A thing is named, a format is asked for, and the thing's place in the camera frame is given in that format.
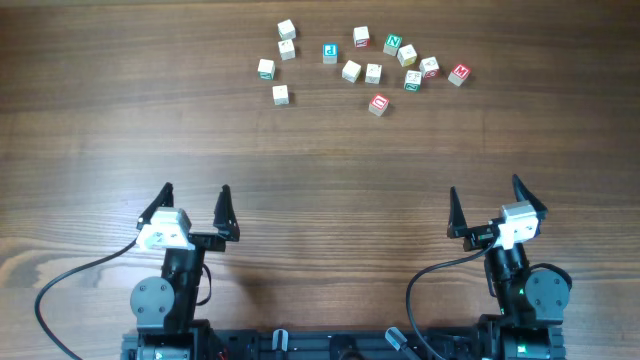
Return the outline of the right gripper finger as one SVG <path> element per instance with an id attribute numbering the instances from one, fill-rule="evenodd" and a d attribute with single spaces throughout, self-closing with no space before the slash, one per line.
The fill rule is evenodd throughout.
<path id="1" fill-rule="evenodd" d="M 536 211 L 538 219 L 545 220 L 548 214 L 548 208 L 532 192 L 528 190 L 528 188 L 524 185 L 517 174 L 514 174 L 512 176 L 512 185 L 516 200 L 518 202 L 528 201 Z"/>
<path id="2" fill-rule="evenodd" d="M 451 239 L 466 237 L 468 234 L 467 222 L 460 203 L 456 188 L 450 188 L 450 211 L 447 226 L 447 236 Z"/>

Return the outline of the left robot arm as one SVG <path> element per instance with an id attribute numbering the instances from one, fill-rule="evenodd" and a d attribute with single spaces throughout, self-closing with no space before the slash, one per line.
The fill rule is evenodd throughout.
<path id="1" fill-rule="evenodd" d="M 142 250 L 163 249 L 159 276 L 141 280 L 133 288 L 130 307 L 136 332 L 123 337 L 121 357 L 143 359 L 222 359 L 224 346 L 210 322 L 197 320 L 195 310 L 211 297 L 198 298 L 202 276 L 211 271 L 205 253 L 223 252 L 240 240 L 231 189 L 223 185 L 214 210 L 214 233 L 193 232 L 182 208 L 174 206 L 173 185 L 167 182 L 141 213 L 136 244 Z"/>

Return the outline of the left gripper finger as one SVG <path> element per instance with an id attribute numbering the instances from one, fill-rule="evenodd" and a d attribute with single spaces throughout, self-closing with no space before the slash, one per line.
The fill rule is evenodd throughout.
<path id="1" fill-rule="evenodd" d="M 149 204 L 149 206 L 138 217 L 136 229 L 141 230 L 144 225 L 151 223 L 151 218 L 155 211 L 160 207 L 173 207 L 174 195 L 173 184 L 166 182 L 156 198 Z"/>
<path id="2" fill-rule="evenodd" d="M 213 226 L 218 230 L 218 235 L 226 241 L 240 240 L 240 228 L 233 208 L 231 189 L 227 184 L 222 186 L 218 195 Z"/>

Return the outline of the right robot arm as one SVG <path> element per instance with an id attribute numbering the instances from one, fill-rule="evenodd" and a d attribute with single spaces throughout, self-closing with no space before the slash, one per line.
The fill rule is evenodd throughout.
<path id="1" fill-rule="evenodd" d="M 532 265 L 524 243 L 540 235 L 547 207 L 514 175 L 516 201 L 504 205 L 486 225 L 467 225 L 457 194 L 450 190 L 447 236 L 462 238 L 469 252 L 480 250 L 489 292 L 498 315 L 483 315 L 468 328 L 444 336 L 447 359 L 540 359 L 567 356 L 561 325 L 572 278 L 549 264 Z"/>

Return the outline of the red letter U block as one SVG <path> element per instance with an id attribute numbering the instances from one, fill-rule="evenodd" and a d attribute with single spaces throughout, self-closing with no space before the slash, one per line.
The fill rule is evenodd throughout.
<path id="1" fill-rule="evenodd" d="M 376 94 L 369 102 L 369 111 L 380 117 L 388 108 L 390 100 L 382 94 Z"/>

